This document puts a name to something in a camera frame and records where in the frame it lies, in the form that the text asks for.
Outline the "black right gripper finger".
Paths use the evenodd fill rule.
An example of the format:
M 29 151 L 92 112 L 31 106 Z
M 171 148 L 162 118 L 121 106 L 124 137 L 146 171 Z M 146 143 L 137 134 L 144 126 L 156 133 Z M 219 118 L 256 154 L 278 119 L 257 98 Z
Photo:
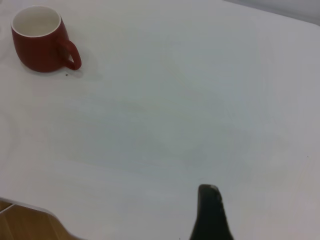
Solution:
M 201 184 L 198 187 L 197 216 L 191 240 L 233 240 L 217 186 Z

